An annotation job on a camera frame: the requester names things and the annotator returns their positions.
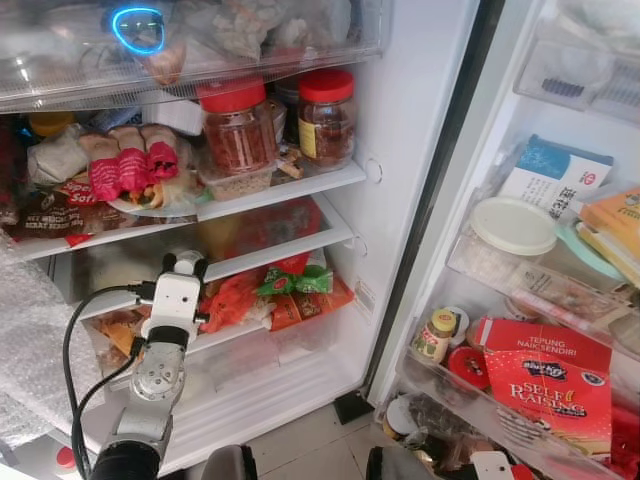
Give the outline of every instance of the tiled floor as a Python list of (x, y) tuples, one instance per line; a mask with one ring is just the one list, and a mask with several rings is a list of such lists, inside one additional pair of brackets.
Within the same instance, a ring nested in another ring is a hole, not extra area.
[[(369, 450), (390, 442), (370, 423), (368, 414), (340, 425), (328, 405), (248, 445), (261, 480), (363, 480)], [(200, 480), (203, 468), (193, 467), (189, 480)]]

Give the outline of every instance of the black cable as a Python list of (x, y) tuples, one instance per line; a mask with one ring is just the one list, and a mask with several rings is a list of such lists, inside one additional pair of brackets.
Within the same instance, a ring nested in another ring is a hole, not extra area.
[(73, 456), (76, 459), (76, 465), (79, 466), (80, 464), (83, 464), (83, 471), (80, 474), (85, 480), (87, 480), (88, 474), (91, 473), (91, 464), (89, 463), (89, 455), (87, 454), (87, 447), (84, 443), (84, 436), (82, 434), (82, 412), (91, 400), (91, 397), (93, 397), (98, 390), (118, 375), (127, 371), (129, 367), (133, 365), (133, 362), (135, 362), (138, 357), (143, 345), (144, 340), (140, 337), (136, 337), (131, 347), (131, 352), (129, 353), (129, 359), (126, 363), (91, 387), (87, 394), (82, 398), (78, 408), (73, 414), (73, 423), (71, 424), (71, 449), (73, 450)]
[[(75, 387), (73, 385), (73, 377), (71, 374), (71, 362), (69, 359), (69, 346), (71, 344), (71, 335), (73, 334), (73, 328), (75, 327), (78, 318), (82, 314), (82, 311), (97, 297), (104, 295), (110, 292), (132, 292), (136, 293), (139, 289), (138, 285), (118, 285), (114, 287), (102, 288), (93, 292), (87, 298), (85, 298), (80, 305), (76, 308), (69, 319), (69, 323), (67, 324), (67, 329), (64, 332), (64, 340), (62, 341), (62, 368), (64, 370), (64, 379), (67, 385), (67, 394), (69, 395), (69, 403), (71, 404), (71, 413), (75, 416), (76, 410), (78, 409), (78, 398), (76, 397)], [(82, 428), (79, 429), (79, 435), (82, 436)], [(86, 467), (87, 465), (82, 464), (81, 462), (77, 463), (78, 471), (82, 478), (86, 478)]]

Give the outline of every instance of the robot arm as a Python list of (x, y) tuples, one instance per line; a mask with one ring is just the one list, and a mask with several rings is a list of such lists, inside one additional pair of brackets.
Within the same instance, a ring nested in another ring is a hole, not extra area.
[(171, 415), (184, 388), (184, 357), (208, 318), (197, 313), (207, 264), (196, 252), (168, 255), (144, 323), (144, 358), (129, 384), (129, 403), (98, 456), (91, 480), (155, 480), (169, 443)]

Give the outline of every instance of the red lid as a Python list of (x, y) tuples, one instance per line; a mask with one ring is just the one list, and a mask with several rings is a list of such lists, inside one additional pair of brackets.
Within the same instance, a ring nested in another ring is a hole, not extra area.
[(456, 348), (449, 355), (449, 370), (480, 390), (487, 388), (489, 372), (484, 354), (471, 347)]
[(533, 473), (526, 465), (518, 464), (511, 467), (511, 474), (516, 480), (534, 480)]
[(353, 95), (353, 75), (344, 70), (316, 70), (303, 75), (300, 97), (310, 102), (338, 102)]
[(262, 80), (197, 87), (200, 105), (207, 112), (230, 113), (254, 107), (267, 99)]
[(56, 463), (62, 468), (75, 468), (76, 461), (73, 458), (73, 451), (68, 447), (63, 447), (56, 455)]

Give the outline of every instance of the red box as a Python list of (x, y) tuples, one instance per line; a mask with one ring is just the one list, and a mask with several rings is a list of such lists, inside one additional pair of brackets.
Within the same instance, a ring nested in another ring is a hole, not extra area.
[(611, 449), (611, 349), (569, 328), (483, 318), (494, 397), (585, 454)]

